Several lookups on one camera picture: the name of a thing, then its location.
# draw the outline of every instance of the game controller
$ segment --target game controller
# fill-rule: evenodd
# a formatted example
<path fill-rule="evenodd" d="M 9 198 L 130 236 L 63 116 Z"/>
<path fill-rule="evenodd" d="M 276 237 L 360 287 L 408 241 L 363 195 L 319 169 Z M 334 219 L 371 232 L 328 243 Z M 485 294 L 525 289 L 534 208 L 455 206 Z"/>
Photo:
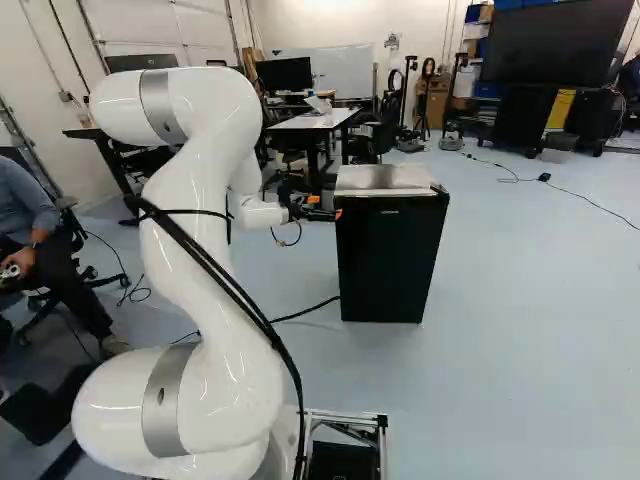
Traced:
<path fill-rule="evenodd" d="M 0 270 L 0 286 L 4 286 L 12 280 L 20 276 L 20 267 L 15 263 L 7 266 L 4 270 Z"/>

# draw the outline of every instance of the blue bin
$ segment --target blue bin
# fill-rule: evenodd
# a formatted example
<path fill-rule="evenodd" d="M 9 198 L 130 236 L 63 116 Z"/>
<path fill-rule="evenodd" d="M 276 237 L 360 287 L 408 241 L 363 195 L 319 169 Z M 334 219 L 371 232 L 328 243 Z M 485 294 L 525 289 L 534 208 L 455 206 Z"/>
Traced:
<path fill-rule="evenodd" d="M 507 10 L 509 8 L 521 8 L 522 0 L 494 0 L 496 10 Z"/>
<path fill-rule="evenodd" d="M 481 98 L 501 98 L 502 86 L 489 82 L 476 82 L 475 96 Z"/>
<path fill-rule="evenodd" d="M 480 20 L 480 10 L 482 10 L 482 5 L 469 5 L 464 23 L 473 23 Z"/>
<path fill-rule="evenodd" d="M 556 0 L 522 0 L 523 7 L 530 7 L 532 5 L 544 5 L 545 3 L 555 3 Z"/>

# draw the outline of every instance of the computer monitor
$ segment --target computer monitor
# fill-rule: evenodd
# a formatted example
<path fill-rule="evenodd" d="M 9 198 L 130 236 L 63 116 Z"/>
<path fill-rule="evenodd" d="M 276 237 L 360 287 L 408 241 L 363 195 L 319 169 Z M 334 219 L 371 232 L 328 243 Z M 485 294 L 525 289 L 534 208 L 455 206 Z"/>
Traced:
<path fill-rule="evenodd" d="M 297 92 L 305 88 L 313 88 L 311 58 L 285 58 L 256 62 L 256 72 L 265 90 L 290 90 Z"/>
<path fill-rule="evenodd" d="M 111 73 L 128 72 L 131 70 L 155 70 L 159 68 L 179 67 L 175 55 L 150 54 L 150 55 L 118 55 L 105 57 L 107 67 Z"/>
<path fill-rule="evenodd" d="M 494 13 L 484 82 L 597 88 L 615 79 L 635 0 L 575 0 Z"/>

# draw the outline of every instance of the black box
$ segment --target black box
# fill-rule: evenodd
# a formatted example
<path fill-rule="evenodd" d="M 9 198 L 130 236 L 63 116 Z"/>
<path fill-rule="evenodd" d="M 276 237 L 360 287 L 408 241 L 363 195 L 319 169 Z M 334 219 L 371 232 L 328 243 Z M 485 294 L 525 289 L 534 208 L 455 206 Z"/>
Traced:
<path fill-rule="evenodd" d="M 421 323 L 447 191 L 420 165 L 349 165 L 334 202 L 342 320 Z"/>

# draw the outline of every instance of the hand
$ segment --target hand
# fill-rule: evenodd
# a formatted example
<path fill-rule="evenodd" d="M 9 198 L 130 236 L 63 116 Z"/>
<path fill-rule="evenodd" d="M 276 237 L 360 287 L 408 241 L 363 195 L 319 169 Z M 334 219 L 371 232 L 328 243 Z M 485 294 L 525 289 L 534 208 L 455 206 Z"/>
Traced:
<path fill-rule="evenodd" d="M 22 279 L 29 274 L 31 268 L 36 264 L 36 251 L 31 247 L 24 247 L 5 258 L 2 263 L 0 263 L 0 267 L 4 269 L 12 263 L 20 267 L 19 278 Z"/>

